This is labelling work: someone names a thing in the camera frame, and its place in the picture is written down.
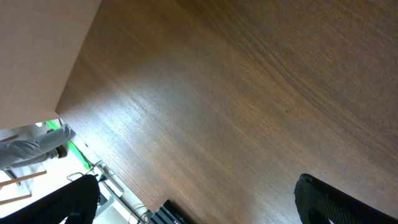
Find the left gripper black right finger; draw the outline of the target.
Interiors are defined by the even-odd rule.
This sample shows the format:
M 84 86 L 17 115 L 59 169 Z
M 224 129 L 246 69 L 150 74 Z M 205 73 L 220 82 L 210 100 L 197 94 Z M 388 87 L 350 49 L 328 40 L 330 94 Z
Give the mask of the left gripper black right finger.
M 397 219 L 362 203 L 310 174 L 301 174 L 295 204 L 303 224 L 397 224 Z

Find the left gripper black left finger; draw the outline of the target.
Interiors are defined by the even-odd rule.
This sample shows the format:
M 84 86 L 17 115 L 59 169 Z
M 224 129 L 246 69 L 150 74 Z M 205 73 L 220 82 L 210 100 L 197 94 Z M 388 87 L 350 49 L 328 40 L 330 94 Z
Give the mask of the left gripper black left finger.
M 93 175 L 84 175 L 40 200 L 1 218 L 1 224 L 92 224 L 100 200 Z

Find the brown cardboard box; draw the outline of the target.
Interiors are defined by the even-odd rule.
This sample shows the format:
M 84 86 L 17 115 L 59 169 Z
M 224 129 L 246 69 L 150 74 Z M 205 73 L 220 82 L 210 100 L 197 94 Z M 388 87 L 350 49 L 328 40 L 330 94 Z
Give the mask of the brown cardboard box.
M 1 129 L 55 109 L 100 0 L 1 0 Z

